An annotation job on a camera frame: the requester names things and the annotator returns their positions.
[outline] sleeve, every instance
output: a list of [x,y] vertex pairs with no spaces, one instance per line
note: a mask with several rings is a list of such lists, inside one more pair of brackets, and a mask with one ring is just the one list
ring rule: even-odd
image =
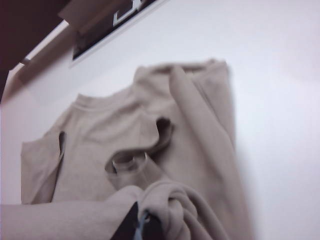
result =
[[64,156],[65,138],[63,131],[50,132],[38,140],[22,144],[22,204],[51,202]]
[[225,62],[216,62],[210,72],[195,81],[194,85],[215,114],[219,124],[226,131],[234,146],[234,104],[227,64]]

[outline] ribbed neckline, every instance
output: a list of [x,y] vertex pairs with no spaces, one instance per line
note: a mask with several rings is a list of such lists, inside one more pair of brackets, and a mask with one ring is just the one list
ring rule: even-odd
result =
[[87,96],[79,93],[73,106],[85,111],[113,109],[123,104],[131,96],[132,85],[109,96]]
[[[182,68],[185,72],[188,71],[197,71],[203,70],[198,76],[191,77],[192,79],[202,79],[208,73],[211,72],[212,69],[217,67],[220,64],[226,64],[223,61],[217,61],[215,59],[209,59],[204,62],[194,62],[194,63],[164,63],[164,64],[157,64],[151,66],[141,66],[140,68],[147,68],[150,71],[165,71],[166,69],[170,68],[173,69],[174,66]],[[121,104],[124,104],[127,99],[134,101],[135,94],[133,93],[133,85],[137,81],[136,79],[137,72],[134,75],[133,83],[130,86],[112,94],[109,96],[87,96],[79,93],[77,95],[76,100],[73,102],[73,106],[88,112],[96,112],[96,111],[103,111],[103,110],[111,110],[118,107]]]

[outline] white surface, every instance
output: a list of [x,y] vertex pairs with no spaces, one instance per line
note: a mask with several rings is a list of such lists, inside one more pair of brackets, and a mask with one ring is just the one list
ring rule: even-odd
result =
[[68,48],[29,84],[10,74],[5,94],[24,86],[1,105],[1,203],[20,203],[22,141],[41,137],[78,93],[118,91],[138,65],[216,57],[232,71],[256,238],[320,239],[320,1],[170,0],[105,42],[75,64]]

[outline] beige sweatshirt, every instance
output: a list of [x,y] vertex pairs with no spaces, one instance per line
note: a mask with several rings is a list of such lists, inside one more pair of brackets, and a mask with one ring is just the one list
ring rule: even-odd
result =
[[[224,62],[139,67],[128,88],[108,97],[79,95],[44,137],[23,144],[21,200],[104,201],[130,183],[145,189],[171,179],[203,196],[230,239],[250,240],[234,145]],[[113,160],[135,150],[150,160],[115,175]],[[147,162],[152,171],[142,182],[134,176]]]
[[196,191],[168,180],[157,181],[145,191],[126,186],[105,201],[3,205],[2,239],[109,240],[136,201],[138,218],[144,211],[156,216],[166,240],[229,239]]

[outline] black object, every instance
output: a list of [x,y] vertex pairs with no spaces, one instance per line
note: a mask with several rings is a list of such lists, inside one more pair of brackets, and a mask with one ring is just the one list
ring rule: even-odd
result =
[[[139,14],[141,11],[143,11],[146,7],[148,7],[150,4],[155,2],[156,0],[145,0],[143,2],[143,7],[139,11],[135,11],[130,16],[128,16],[126,19],[124,19],[122,22],[117,24],[116,26],[113,26],[113,19],[114,19],[114,13],[111,13],[104,17],[101,21],[99,21],[94,27],[92,27],[88,32],[81,35],[80,33],[77,34],[76,40],[75,40],[75,48],[73,52],[73,59],[75,60],[79,56],[81,56],[85,51],[90,49],[92,46],[100,42],[103,38],[111,34],[113,31],[121,27],[123,24],[125,24],[128,20],[132,19],[134,16]],[[119,11],[119,16],[124,15],[128,9],[132,7],[124,3]]]
[[[123,219],[111,240],[132,240],[138,226],[138,203],[135,202]],[[165,240],[160,220],[149,215],[149,221],[144,224],[143,240]]]

